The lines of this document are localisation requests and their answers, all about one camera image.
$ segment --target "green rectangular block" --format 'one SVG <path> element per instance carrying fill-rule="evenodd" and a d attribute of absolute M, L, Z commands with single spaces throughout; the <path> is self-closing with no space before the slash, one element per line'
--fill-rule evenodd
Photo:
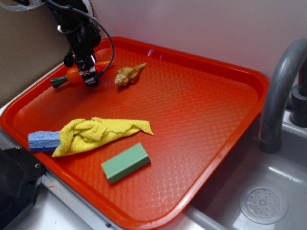
<path fill-rule="evenodd" d="M 141 143 L 138 143 L 102 163 L 101 166 L 107 179 L 113 184 L 148 163 L 150 159 Z"/>

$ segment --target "gray sink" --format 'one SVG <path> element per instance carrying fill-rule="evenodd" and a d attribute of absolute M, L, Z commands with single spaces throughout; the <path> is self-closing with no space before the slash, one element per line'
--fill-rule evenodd
<path fill-rule="evenodd" d="M 214 220 L 203 226 L 207 230 L 307 229 L 307 130 L 284 122 L 282 149 L 268 154 L 259 150 L 259 123 L 252 124 L 191 203 Z"/>

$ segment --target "faucet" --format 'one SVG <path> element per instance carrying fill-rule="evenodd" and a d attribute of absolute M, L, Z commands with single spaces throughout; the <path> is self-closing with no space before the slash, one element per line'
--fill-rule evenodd
<path fill-rule="evenodd" d="M 278 152 L 282 147 L 281 129 L 291 93 L 293 112 L 290 121 L 307 127 L 307 39 L 294 41 L 284 52 L 271 79 L 260 120 L 260 149 Z M 298 75 L 298 84 L 293 83 Z"/>

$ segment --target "yellow microfiber cloth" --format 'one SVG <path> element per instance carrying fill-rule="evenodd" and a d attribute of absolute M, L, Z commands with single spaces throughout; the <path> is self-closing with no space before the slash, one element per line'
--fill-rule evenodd
<path fill-rule="evenodd" d="M 52 157 L 69 156 L 93 150 L 140 130 L 154 135 L 148 121 L 101 119 L 98 117 L 93 117 L 91 120 L 75 119 L 59 132 L 60 145 Z"/>

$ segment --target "red plastic tray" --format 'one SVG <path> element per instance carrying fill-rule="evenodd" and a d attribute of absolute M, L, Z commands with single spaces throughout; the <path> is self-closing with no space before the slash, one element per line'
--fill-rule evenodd
<path fill-rule="evenodd" d="M 178 216 L 262 109 L 268 86 L 258 72 L 125 38 L 113 38 L 115 67 L 89 88 L 50 78 L 19 96 L 0 118 L 5 132 L 28 148 L 27 136 L 57 131 L 76 118 L 150 121 L 154 136 L 139 132 L 90 152 L 52 158 L 34 153 L 55 175 L 125 229 L 146 230 Z M 110 57 L 109 42 L 96 49 Z M 117 70 L 147 63 L 127 88 L 114 84 Z M 101 163 L 140 142 L 151 163 L 115 184 Z"/>

